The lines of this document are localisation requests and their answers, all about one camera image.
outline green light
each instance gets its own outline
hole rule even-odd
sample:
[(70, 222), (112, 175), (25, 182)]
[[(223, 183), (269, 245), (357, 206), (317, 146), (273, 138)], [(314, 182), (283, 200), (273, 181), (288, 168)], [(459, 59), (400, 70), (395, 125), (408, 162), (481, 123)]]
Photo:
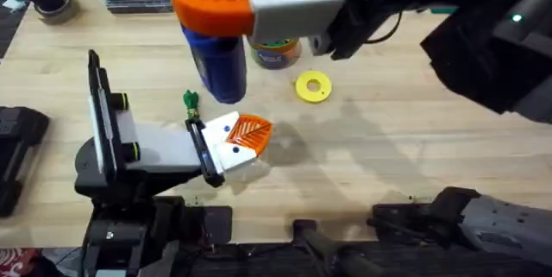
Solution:
[(514, 15), (514, 16), (511, 17), (511, 19), (512, 19), (514, 22), (521, 22), (521, 21), (524, 19), (524, 17), (521, 16), (521, 15)]

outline wooden table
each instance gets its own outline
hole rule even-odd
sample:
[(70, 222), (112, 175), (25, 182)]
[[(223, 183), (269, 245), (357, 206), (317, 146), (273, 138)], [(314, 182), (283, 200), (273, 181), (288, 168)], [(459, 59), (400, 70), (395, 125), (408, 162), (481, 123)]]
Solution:
[[(195, 179), (167, 192), (195, 205), (232, 206), (235, 242), (288, 240), (298, 217), (319, 220), (334, 238), (373, 238), (365, 225), (372, 205), (431, 200), (445, 186), (552, 209), (552, 127), (496, 116), (441, 85), (418, 43), (442, 16), (406, 15), (393, 38), (351, 60), (314, 58), (308, 48), (283, 71), (249, 60), (248, 94), (230, 106), (202, 86), (173, 14), (113, 16), (103, 0), (79, 1), (82, 14), (56, 27), (30, 9), (0, 66), (0, 102), (52, 118), (16, 215), (0, 221), (0, 247), (82, 241), (91, 203), (73, 190), (73, 162), (91, 136), (89, 48), (141, 123), (178, 127), (186, 89), (199, 91), (205, 120), (238, 110), (274, 123), (261, 160), (225, 186)], [(308, 69), (332, 80), (326, 102), (295, 95), (292, 81)]]

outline yellow tape roll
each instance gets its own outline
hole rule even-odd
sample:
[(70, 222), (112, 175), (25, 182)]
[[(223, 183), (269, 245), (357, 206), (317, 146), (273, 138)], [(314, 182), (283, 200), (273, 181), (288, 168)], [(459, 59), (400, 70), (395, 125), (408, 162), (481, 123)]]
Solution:
[[(318, 84), (320, 88), (317, 91), (310, 91), (308, 88), (309, 83)], [(304, 101), (317, 104), (329, 97), (331, 93), (331, 81), (322, 72), (306, 71), (301, 73), (297, 81), (295, 81), (295, 91)]]

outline blue bottle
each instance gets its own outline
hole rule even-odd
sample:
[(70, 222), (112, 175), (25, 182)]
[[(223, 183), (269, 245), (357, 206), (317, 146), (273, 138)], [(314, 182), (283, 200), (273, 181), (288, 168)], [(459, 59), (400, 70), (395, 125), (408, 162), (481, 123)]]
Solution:
[(190, 43), (199, 76), (215, 99), (223, 104), (242, 100), (247, 86), (242, 38), (201, 35), (185, 26), (182, 31)]

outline orange gripper part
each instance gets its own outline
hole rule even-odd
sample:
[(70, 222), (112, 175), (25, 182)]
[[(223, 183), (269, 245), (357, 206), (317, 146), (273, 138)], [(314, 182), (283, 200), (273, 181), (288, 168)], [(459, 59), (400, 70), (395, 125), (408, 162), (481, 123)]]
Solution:
[(248, 0), (172, 0), (180, 22), (202, 35), (251, 35), (254, 14)]
[(240, 114), (226, 142), (255, 150), (257, 156), (265, 150), (273, 132), (273, 125), (258, 116)]

